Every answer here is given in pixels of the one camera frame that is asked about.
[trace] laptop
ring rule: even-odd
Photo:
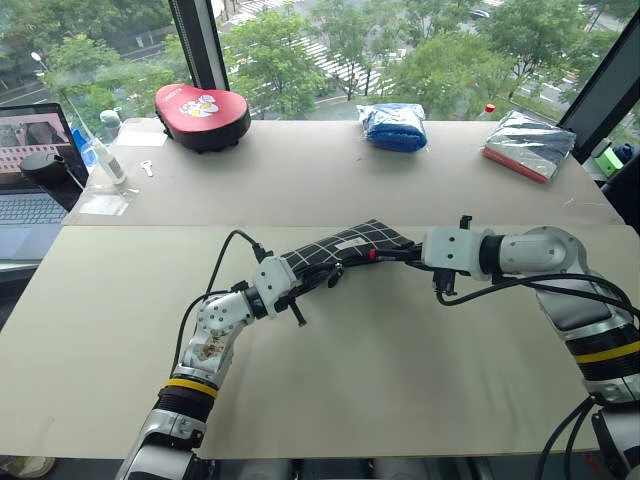
[[[0,260],[41,260],[66,211],[22,177],[20,162],[34,152],[56,153],[85,185],[87,169],[57,103],[0,108]]]

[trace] blue bag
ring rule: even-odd
[[[412,103],[358,105],[367,140],[380,148],[415,152],[427,144],[424,110]]]

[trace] touchpad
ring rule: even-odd
[[[14,258],[31,228],[0,228],[0,258]]]

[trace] red cushion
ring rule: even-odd
[[[247,101],[226,90],[202,90],[183,84],[162,87],[156,110],[165,125],[180,133],[198,133],[233,124],[247,114]]]

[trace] plastic bottle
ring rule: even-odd
[[[80,152],[80,156],[82,157],[82,161],[85,166],[87,168],[94,167],[98,163],[98,158],[95,152],[91,149],[89,141],[77,128],[71,130],[71,136],[73,137],[73,142],[76,144],[76,147],[78,147],[78,151]]]
[[[109,142],[115,140],[122,126],[118,112],[116,110],[103,110],[100,112],[100,122],[109,136],[107,140],[109,140]]]
[[[476,117],[476,120],[491,120],[495,109],[495,105],[487,103],[482,113]]]
[[[98,163],[100,163],[100,166],[107,172],[107,176],[114,185],[120,185],[126,180],[127,176],[124,170],[113,153],[111,153],[111,150],[109,150],[104,143],[92,136],[89,148],[95,152]]]

